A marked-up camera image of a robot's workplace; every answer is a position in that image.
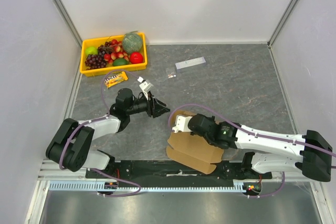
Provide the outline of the brown cardboard box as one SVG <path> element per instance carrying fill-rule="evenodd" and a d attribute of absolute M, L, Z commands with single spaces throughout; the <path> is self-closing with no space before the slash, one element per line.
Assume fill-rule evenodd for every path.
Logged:
<path fill-rule="evenodd" d="M 223 149 L 189 132 L 172 132 L 167 143 L 166 154 L 170 159 L 206 175 L 222 161 Z"/>

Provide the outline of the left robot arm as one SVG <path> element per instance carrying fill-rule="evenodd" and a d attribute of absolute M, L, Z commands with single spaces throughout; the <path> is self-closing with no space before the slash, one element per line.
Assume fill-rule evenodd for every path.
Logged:
<path fill-rule="evenodd" d="M 93 140 L 108 134 L 122 132 L 130 123 L 130 116 L 145 112 L 151 118 L 157 118 L 170 109 L 155 98 L 151 92 L 146 96 L 141 92 L 138 97 L 129 88 L 118 91 L 110 114 L 100 118 L 76 121 L 65 119 L 46 149 L 46 157 L 59 164 L 60 169 L 76 172 L 81 168 L 96 168 L 103 178 L 111 178 L 115 165 L 111 157 L 102 151 L 91 151 Z"/>

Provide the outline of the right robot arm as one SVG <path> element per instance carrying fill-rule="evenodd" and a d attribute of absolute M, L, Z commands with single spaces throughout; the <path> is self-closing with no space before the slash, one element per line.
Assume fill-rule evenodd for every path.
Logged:
<path fill-rule="evenodd" d="M 258 173 L 297 172 L 319 182 L 329 182 L 332 170 L 332 147 L 320 133 L 279 134 L 260 131 L 233 123 L 215 122 L 202 114 L 179 118 L 181 130 L 203 137 L 208 144 L 222 148 L 249 149 L 241 174 L 248 179 Z"/>

